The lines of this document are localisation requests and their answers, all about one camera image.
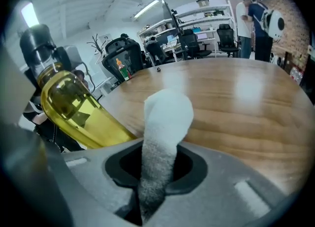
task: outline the round table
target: round table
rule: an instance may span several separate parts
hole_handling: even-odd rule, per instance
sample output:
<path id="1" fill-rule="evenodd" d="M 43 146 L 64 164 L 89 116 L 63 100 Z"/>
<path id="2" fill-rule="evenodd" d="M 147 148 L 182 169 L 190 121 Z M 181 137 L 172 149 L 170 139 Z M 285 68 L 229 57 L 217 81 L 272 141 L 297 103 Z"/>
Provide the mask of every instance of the round table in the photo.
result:
<path id="1" fill-rule="evenodd" d="M 315 110 L 277 65 L 215 58 L 141 70 L 101 100 L 135 135 L 144 132 L 144 100 L 172 88 L 187 95 L 194 120 L 184 141 L 236 156 L 285 193 L 307 178 L 314 158 Z"/>

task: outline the brick wall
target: brick wall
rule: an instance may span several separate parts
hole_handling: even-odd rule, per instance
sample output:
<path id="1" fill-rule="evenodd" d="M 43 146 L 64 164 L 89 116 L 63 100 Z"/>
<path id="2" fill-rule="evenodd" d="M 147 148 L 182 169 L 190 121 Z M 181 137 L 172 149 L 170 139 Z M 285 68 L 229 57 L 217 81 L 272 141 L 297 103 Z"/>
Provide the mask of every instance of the brick wall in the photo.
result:
<path id="1" fill-rule="evenodd" d="M 284 57 L 285 51 L 291 52 L 293 63 L 305 69 L 308 58 L 307 47 L 310 43 L 310 29 L 302 13 L 293 0 L 263 0 L 269 9 L 279 10 L 284 19 L 284 31 L 281 40 L 274 43 L 272 52 Z"/>

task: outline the white cloth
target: white cloth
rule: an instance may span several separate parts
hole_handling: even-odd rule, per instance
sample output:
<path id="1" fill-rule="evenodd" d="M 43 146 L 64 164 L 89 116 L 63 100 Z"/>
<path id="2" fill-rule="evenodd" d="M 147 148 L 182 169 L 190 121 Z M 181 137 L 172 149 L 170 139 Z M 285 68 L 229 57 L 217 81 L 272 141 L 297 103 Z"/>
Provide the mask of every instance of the white cloth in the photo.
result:
<path id="1" fill-rule="evenodd" d="M 247 16 L 247 10 L 243 2 L 236 5 L 236 21 L 237 21 L 237 35 L 250 38 L 251 31 L 247 23 L 242 20 L 241 16 Z"/>
<path id="2" fill-rule="evenodd" d="M 177 145 L 192 123 L 191 101 L 182 93 L 161 90 L 144 103 L 144 142 L 138 187 L 140 211 L 145 223 L 164 201 L 172 181 Z"/>

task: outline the fluorescent light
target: fluorescent light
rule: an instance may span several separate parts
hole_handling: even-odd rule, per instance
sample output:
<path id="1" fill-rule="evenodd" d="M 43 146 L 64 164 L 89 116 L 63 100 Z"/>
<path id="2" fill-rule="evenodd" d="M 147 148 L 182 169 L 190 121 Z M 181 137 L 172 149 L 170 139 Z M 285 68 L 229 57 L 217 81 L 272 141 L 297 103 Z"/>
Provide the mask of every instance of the fluorescent light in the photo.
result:
<path id="1" fill-rule="evenodd" d="M 39 24 L 32 3 L 28 3 L 26 6 L 24 6 L 21 10 L 21 13 L 29 28 Z"/>
<path id="2" fill-rule="evenodd" d="M 152 3 L 148 4 L 146 7 L 144 7 L 140 12 L 138 12 L 134 17 L 138 18 L 141 14 L 149 10 L 152 6 L 154 6 L 156 3 L 158 3 L 159 0 L 155 0 Z"/>

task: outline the white shirt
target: white shirt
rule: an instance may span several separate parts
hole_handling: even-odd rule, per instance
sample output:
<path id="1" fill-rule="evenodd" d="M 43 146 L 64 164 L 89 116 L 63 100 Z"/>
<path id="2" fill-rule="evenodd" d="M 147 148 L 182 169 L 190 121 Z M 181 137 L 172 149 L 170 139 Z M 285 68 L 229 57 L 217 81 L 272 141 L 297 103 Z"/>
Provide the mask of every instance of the white shirt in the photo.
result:
<path id="1" fill-rule="evenodd" d="M 240 2 L 236 6 L 237 34 L 238 36 L 250 38 L 251 32 L 247 26 L 247 23 L 241 18 L 243 15 L 247 16 L 246 7 L 243 2 Z"/>

